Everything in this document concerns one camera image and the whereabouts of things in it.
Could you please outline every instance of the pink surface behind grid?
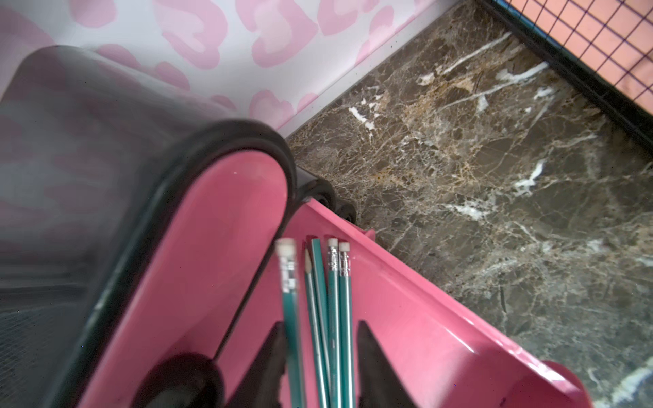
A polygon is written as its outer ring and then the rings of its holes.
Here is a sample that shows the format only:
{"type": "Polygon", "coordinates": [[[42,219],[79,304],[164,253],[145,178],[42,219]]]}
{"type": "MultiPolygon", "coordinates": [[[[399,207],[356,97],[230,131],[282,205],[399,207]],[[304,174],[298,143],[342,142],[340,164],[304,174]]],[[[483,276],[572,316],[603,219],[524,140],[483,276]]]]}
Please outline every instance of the pink surface behind grid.
{"type": "Polygon", "coordinates": [[[653,114],[653,0],[507,0],[653,114]]]}

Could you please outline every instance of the marble floor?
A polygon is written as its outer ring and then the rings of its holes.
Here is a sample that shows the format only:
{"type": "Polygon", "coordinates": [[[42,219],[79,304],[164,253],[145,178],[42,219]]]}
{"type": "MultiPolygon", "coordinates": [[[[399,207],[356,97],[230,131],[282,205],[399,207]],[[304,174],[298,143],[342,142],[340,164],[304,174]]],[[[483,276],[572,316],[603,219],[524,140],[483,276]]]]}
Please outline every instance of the marble floor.
{"type": "Polygon", "coordinates": [[[380,245],[597,408],[653,406],[653,158],[473,1],[289,144],[380,245]]]}

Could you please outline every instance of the teal pencil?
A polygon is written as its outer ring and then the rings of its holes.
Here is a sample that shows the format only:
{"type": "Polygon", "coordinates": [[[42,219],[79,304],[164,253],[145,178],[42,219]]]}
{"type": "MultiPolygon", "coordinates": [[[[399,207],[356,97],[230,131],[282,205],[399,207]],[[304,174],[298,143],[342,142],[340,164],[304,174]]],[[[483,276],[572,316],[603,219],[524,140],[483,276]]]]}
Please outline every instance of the teal pencil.
{"type": "Polygon", "coordinates": [[[351,312],[351,278],[349,276],[349,242],[341,242],[340,250],[340,333],[342,338],[343,408],[356,407],[354,380],[354,330],[351,312]]]}
{"type": "Polygon", "coordinates": [[[317,399],[320,408],[328,408],[328,373],[325,369],[327,356],[322,347],[322,335],[320,333],[319,314],[316,296],[316,287],[313,284],[315,274],[311,272],[311,256],[306,249],[304,270],[306,272],[306,301],[308,303],[308,318],[311,326],[311,338],[313,340],[313,362],[315,363],[315,383],[317,385],[317,399]]]}
{"type": "Polygon", "coordinates": [[[338,239],[328,240],[328,356],[331,361],[331,408],[342,408],[342,350],[340,347],[340,286],[338,239]]]}
{"type": "MultiPolygon", "coordinates": [[[[327,281],[322,262],[322,245],[318,238],[311,240],[311,253],[313,254],[313,282],[315,283],[315,299],[317,301],[317,317],[320,326],[320,344],[323,355],[328,353],[328,307],[327,307],[327,281]]],[[[326,380],[330,382],[331,364],[325,359],[326,380]]]]}
{"type": "Polygon", "coordinates": [[[283,304],[283,323],[288,339],[288,380],[292,408],[305,408],[306,391],[304,390],[304,366],[302,363],[302,340],[300,337],[299,316],[297,311],[297,248],[292,238],[280,238],[275,250],[279,258],[281,274],[281,301],[283,304]]]}

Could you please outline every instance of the black caster wheel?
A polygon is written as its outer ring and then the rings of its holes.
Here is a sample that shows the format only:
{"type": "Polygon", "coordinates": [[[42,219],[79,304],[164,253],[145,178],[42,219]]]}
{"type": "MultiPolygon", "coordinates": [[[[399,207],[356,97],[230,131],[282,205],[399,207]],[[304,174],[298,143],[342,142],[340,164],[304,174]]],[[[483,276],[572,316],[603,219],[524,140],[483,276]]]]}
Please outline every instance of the black caster wheel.
{"type": "Polygon", "coordinates": [[[349,201],[336,200],[336,215],[356,225],[356,208],[349,201]]]}
{"type": "Polygon", "coordinates": [[[214,408],[224,404],[224,382],[213,361],[187,353],[154,367],[136,393],[132,408],[214,408]]]}

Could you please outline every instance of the black metal grid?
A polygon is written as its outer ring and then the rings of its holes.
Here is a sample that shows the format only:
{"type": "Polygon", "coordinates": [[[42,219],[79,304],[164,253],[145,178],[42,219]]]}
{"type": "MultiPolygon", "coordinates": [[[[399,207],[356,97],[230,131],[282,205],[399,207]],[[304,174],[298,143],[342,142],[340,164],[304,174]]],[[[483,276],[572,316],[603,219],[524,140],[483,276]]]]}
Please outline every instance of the black metal grid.
{"type": "Polygon", "coordinates": [[[653,146],[653,1],[479,2],[629,133],[653,146]]]}
{"type": "Polygon", "coordinates": [[[30,408],[39,399],[60,357],[65,329],[78,305],[0,311],[0,407],[30,408]]]}

